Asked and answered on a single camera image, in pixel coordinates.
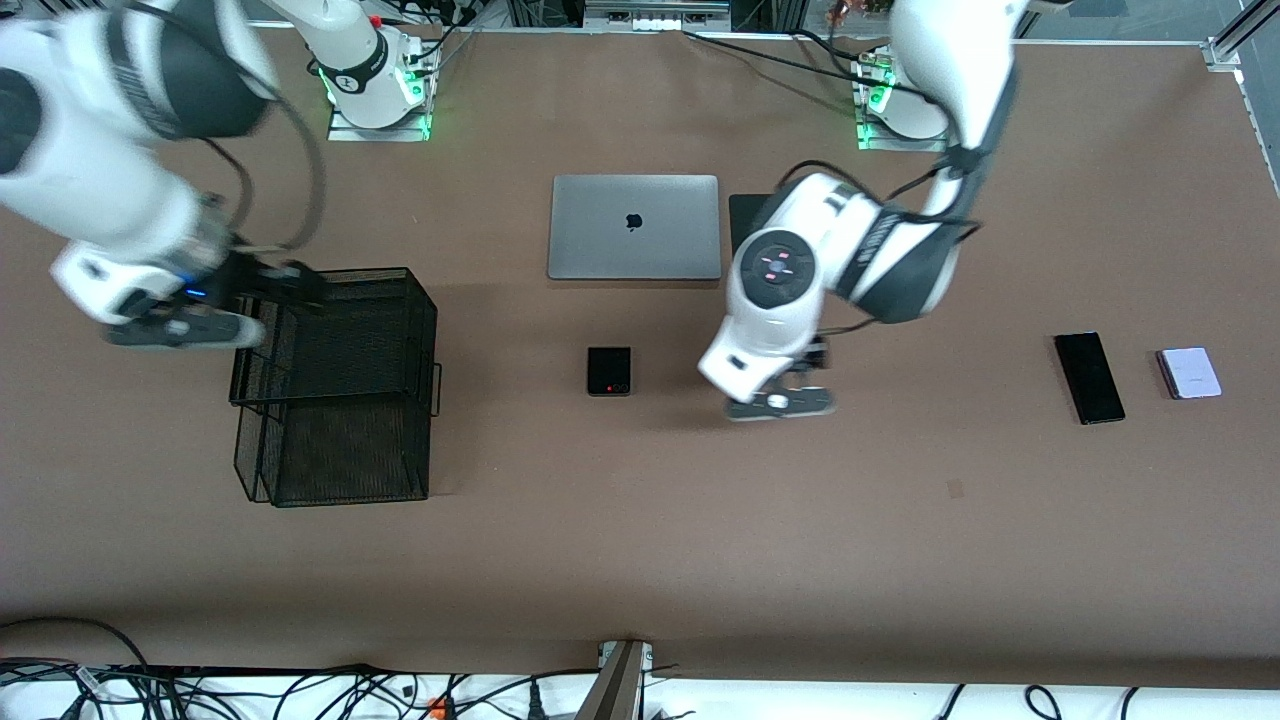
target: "white surface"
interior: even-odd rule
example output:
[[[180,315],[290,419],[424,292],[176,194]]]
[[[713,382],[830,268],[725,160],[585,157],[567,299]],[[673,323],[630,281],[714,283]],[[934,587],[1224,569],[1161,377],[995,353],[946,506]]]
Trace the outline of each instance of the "white surface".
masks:
[[[1165,365],[1169,392],[1174,397],[1192,400],[1222,395],[1222,386],[1219,384],[1208,351],[1203,347],[1161,350],[1160,361]]]
[[[216,678],[201,682],[201,688],[220,692],[280,693],[296,678]],[[515,675],[477,675],[454,691],[458,701],[479,697]],[[576,675],[541,680],[543,703],[549,716],[572,714],[586,697],[593,676]],[[305,685],[317,683],[307,680]],[[316,719],[330,701],[351,687],[353,678],[340,676],[289,697],[280,720]],[[443,691],[445,675],[403,675],[385,687],[399,694],[417,684],[417,705]],[[104,688],[122,698],[134,697],[128,685],[113,680]],[[645,691],[645,719],[659,708],[668,715],[695,711],[695,720],[934,720],[946,705],[952,685],[883,683],[773,683],[739,680],[653,680]],[[1120,714],[1124,688],[1050,687],[1066,720],[1115,720]],[[0,688],[0,719],[44,720],[58,717],[77,694],[72,682],[36,682]],[[269,720],[276,701],[233,697],[227,702],[243,720]],[[494,698],[502,708],[521,717],[527,712],[527,687]],[[326,719],[342,712],[339,702]],[[388,702],[366,700],[351,715],[352,720],[396,720],[401,708]],[[410,717],[417,720],[419,712]],[[218,717],[201,707],[191,707],[191,720]],[[87,708],[83,717],[95,717]],[[142,717],[138,706],[109,706],[104,720]],[[1280,692],[1142,689],[1129,707],[1129,720],[1275,720],[1280,717]],[[1023,702],[1021,685],[969,685],[960,696],[950,720],[1028,720],[1034,715]],[[506,720],[488,706],[477,706],[462,720]]]

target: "smartphone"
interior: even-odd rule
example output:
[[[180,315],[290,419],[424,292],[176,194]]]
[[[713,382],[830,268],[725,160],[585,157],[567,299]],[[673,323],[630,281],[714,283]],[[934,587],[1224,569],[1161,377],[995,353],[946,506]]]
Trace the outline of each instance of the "smartphone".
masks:
[[[586,348],[586,393],[594,397],[631,395],[631,348]]]
[[[1124,420],[1124,405],[1120,404],[1120,392],[1116,391],[1098,333],[1055,336],[1053,345],[1080,424]]]

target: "small white box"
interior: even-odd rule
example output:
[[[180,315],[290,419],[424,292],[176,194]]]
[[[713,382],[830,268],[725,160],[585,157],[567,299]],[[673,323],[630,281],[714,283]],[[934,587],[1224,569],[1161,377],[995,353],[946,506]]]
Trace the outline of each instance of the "small white box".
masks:
[[[1213,364],[1208,361],[1208,351],[1203,347],[1161,350],[1160,366],[1165,372],[1169,393],[1178,400],[1222,395]]]

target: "basket handle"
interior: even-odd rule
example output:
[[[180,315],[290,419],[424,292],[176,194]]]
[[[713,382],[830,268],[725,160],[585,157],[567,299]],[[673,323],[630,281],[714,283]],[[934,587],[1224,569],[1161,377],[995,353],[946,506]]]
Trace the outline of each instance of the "basket handle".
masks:
[[[440,386],[444,383],[444,365],[439,363],[431,363],[431,416],[440,416]]]

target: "metal post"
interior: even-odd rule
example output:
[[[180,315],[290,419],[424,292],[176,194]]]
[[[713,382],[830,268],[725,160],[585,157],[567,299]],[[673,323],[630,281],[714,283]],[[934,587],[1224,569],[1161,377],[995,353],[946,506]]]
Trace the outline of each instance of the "metal post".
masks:
[[[1235,51],[1277,13],[1280,13],[1280,0],[1253,0],[1249,3],[1249,6],[1240,10],[1235,19],[1226,23],[1222,32],[1210,37],[1202,46],[1208,69],[1213,72],[1234,70],[1240,64]]]
[[[604,667],[586,694],[573,720],[636,720],[640,685],[653,666],[653,646],[640,641],[617,641],[600,646]]]

